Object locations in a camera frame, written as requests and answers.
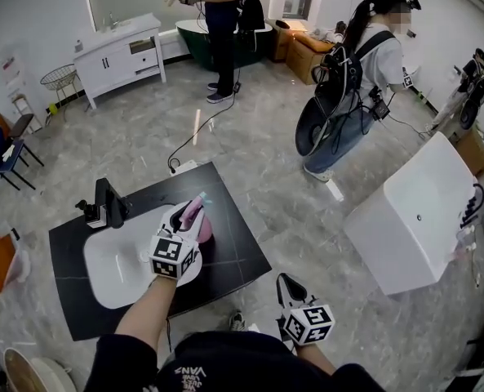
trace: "black t-shirt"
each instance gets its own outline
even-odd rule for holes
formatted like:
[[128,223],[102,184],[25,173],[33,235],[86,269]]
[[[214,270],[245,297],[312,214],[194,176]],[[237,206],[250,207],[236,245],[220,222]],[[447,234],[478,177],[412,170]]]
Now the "black t-shirt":
[[257,332],[193,334],[160,371],[156,352],[143,341],[103,336],[85,391],[104,390],[384,392],[361,366],[349,364],[328,376],[281,341]]
[[236,29],[240,0],[222,3],[206,3],[206,22],[209,28]]
[[484,65],[475,60],[470,60],[464,66],[463,71],[465,74],[467,74],[467,78],[461,83],[460,88],[458,89],[459,93],[467,92],[469,84],[479,75],[479,69],[484,70]]

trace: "bathtub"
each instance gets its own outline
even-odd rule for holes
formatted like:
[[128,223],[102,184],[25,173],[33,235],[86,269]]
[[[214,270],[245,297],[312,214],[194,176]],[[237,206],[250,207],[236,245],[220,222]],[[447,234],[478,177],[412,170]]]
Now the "bathtub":
[[347,217],[344,231],[385,295],[439,281],[474,183],[438,132]]
[[[205,69],[215,70],[209,46],[209,33],[205,20],[181,20],[176,22],[178,32],[185,40],[189,52]],[[234,41],[234,65],[243,67],[260,61],[269,49],[273,28],[265,24],[265,29],[256,31],[256,52],[249,52],[238,41]]]

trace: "faucet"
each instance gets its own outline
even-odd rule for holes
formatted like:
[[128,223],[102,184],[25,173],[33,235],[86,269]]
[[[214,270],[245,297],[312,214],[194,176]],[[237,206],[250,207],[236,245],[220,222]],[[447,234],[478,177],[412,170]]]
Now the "faucet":
[[113,13],[110,11],[109,12],[109,27],[111,28],[111,30],[115,30],[119,24],[120,24],[120,22],[114,21]]
[[95,206],[105,206],[108,225],[121,228],[129,215],[130,203],[121,198],[108,179],[99,179],[95,185]]

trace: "backpack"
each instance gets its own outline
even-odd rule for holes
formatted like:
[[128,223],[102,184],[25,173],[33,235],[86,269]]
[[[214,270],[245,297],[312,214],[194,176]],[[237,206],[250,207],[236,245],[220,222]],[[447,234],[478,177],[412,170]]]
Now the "backpack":
[[260,0],[240,0],[238,40],[251,52],[256,52],[256,30],[265,28],[264,9]]
[[466,131],[476,122],[479,109],[484,104],[484,69],[476,63],[477,71],[468,85],[467,100],[463,103],[460,114],[461,127]]
[[395,39],[391,32],[379,32],[356,52],[343,43],[337,43],[323,57],[322,63],[312,69],[311,74],[317,84],[314,97],[305,106],[296,127],[296,149],[301,156],[314,153],[330,135],[327,130],[330,130],[331,116],[344,98],[349,94],[353,95],[353,100],[355,95],[359,97],[362,60],[389,39]]

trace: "cabinet drawer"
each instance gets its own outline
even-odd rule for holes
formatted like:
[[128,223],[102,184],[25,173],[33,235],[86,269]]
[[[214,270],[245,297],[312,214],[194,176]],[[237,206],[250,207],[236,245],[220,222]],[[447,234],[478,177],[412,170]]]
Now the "cabinet drawer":
[[142,69],[148,69],[158,65],[158,55],[157,49],[151,48],[146,51],[137,52],[131,55],[132,67],[135,72],[141,71]]

